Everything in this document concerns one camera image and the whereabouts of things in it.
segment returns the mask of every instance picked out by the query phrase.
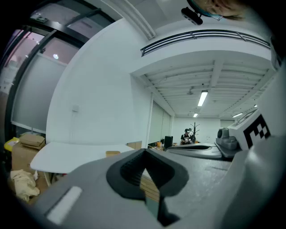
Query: ceiling light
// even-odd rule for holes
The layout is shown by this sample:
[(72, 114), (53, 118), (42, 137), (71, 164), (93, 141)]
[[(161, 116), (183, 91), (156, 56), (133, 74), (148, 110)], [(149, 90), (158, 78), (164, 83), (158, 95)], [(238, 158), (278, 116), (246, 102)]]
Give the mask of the ceiling light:
[(206, 99), (206, 96), (208, 94), (208, 91), (202, 91), (202, 94), (201, 94), (201, 98), (200, 98), (200, 101), (198, 102), (198, 106), (202, 106), (205, 99)]
[(243, 113), (239, 113), (239, 114), (233, 116), (233, 118), (235, 118), (235, 117), (237, 117), (237, 116), (240, 116), (240, 115), (242, 115), (242, 114), (243, 114)]

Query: white table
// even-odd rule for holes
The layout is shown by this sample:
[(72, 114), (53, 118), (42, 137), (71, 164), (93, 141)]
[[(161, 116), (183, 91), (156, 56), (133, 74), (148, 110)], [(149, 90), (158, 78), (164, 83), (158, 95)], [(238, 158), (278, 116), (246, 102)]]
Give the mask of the white table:
[(133, 150), (127, 145), (76, 145), (51, 142), (42, 148), (33, 158), (30, 167), (43, 171), (48, 185), (48, 173), (67, 174), (77, 167), (106, 157), (106, 151)]

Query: crumpled paper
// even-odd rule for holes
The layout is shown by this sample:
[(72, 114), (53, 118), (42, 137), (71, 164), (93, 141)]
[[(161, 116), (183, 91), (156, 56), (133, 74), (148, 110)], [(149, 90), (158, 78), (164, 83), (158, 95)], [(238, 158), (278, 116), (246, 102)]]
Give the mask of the crumpled paper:
[(31, 173), (24, 170), (11, 171), (11, 179), (15, 184), (16, 196), (28, 202), (32, 195), (39, 195), (40, 190), (36, 187), (36, 182)]

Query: person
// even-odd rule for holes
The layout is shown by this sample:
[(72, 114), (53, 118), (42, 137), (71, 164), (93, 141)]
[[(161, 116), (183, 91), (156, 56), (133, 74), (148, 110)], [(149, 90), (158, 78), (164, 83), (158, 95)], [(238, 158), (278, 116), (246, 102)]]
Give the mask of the person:
[(191, 135), (188, 133), (189, 129), (185, 129), (185, 134), (181, 136), (181, 145), (191, 144)]
[(219, 21), (224, 17), (230, 20), (242, 20), (247, 5), (240, 0), (188, 0), (199, 13)]

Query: window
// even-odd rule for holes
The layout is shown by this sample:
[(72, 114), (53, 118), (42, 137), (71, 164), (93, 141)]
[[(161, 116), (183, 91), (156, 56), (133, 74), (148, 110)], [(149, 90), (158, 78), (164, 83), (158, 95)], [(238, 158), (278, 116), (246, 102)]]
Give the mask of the window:
[(2, 69), (0, 75), (0, 92), (9, 94), (19, 67), (22, 65), (25, 58), (28, 57), (32, 49), (38, 45), (44, 37), (32, 32), (23, 31), (23, 33), (26, 33), (26, 35), (14, 48)]
[(41, 15), (51, 21), (65, 25), (74, 17), (90, 12), (90, 8), (72, 0), (62, 0), (56, 4), (48, 4), (33, 14)]
[(76, 21), (68, 27), (86, 36), (87, 38), (92, 38), (100, 30), (109, 26), (110, 24), (111, 22), (109, 22), (103, 16), (101, 16), (100, 14), (96, 14), (91, 17), (85, 17), (79, 21)]
[(14, 100), (12, 124), (46, 133), (46, 120), (55, 87), (78, 48), (53, 38), (25, 71)]

